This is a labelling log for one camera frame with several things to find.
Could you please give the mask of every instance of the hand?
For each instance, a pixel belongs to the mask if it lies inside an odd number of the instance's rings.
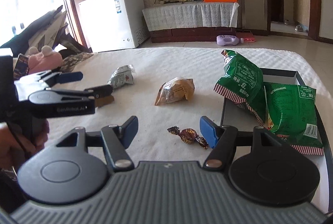
[[[35,145],[33,145],[22,134],[17,134],[17,137],[21,141],[26,151],[34,155],[44,149],[45,142],[48,139],[47,134],[49,131],[49,123],[47,120],[45,120],[43,130],[35,139]],[[12,133],[10,132],[7,124],[2,123],[0,124],[0,168],[9,170],[14,165],[11,149],[22,150],[21,146],[17,143]]]

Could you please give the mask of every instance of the ribbed gray surface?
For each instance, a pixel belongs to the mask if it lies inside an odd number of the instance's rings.
[[[270,209],[241,197],[220,173],[197,162],[141,162],[114,175],[94,197],[71,206],[26,203],[13,215],[24,224],[226,223],[317,224],[326,218],[309,203]]]

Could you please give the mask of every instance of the green snack bag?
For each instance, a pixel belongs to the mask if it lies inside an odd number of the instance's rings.
[[[323,155],[318,140],[316,90],[309,86],[264,83],[268,129],[303,154]]]
[[[249,110],[263,125],[266,116],[266,100],[262,71],[251,61],[232,50],[223,50],[224,76],[214,90],[237,106]]]

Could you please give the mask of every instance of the white lace tablecloth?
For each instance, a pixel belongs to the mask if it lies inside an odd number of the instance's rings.
[[[224,75],[222,49],[209,48],[142,48],[99,53],[80,63],[75,71],[82,71],[80,82],[64,84],[58,88],[83,90],[104,85],[113,71],[120,66],[133,64],[136,70],[134,85],[126,85],[116,91],[115,102],[96,109],[87,116],[50,119],[50,142],[77,126],[87,131],[98,131],[109,124],[122,124],[130,116],[139,118],[139,132],[127,149],[135,164],[140,160],[187,161],[198,160],[201,164],[210,153],[199,144],[185,144],[167,129],[193,128],[200,134],[199,119],[208,116],[219,124],[223,97],[214,92],[217,80]],[[324,123],[330,144],[333,144],[333,100],[311,66],[300,55],[281,50],[237,49],[253,63],[263,68],[298,71],[304,82],[317,89],[316,106]],[[154,106],[160,86],[177,76],[193,78],[195,93],[192,101],[179,101]],[[102,151],[92,153],[102,157]],[[319,192],[327,192],[328,185],[321,185]],[[323,196],[315,204],[327,211]]]
[[[200,27],[237,27],[238,3],[186,2],[144,9],[149,31]]]

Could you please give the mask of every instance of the pink stuffed toy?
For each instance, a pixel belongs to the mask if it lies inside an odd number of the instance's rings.
[[[61,54],[52,50],[50,46],[43,46],[41,52],[39,52],[36,47],[31,47],[29,49],[29,55],[29,74],[54,70],[62,66],[63,59]]]

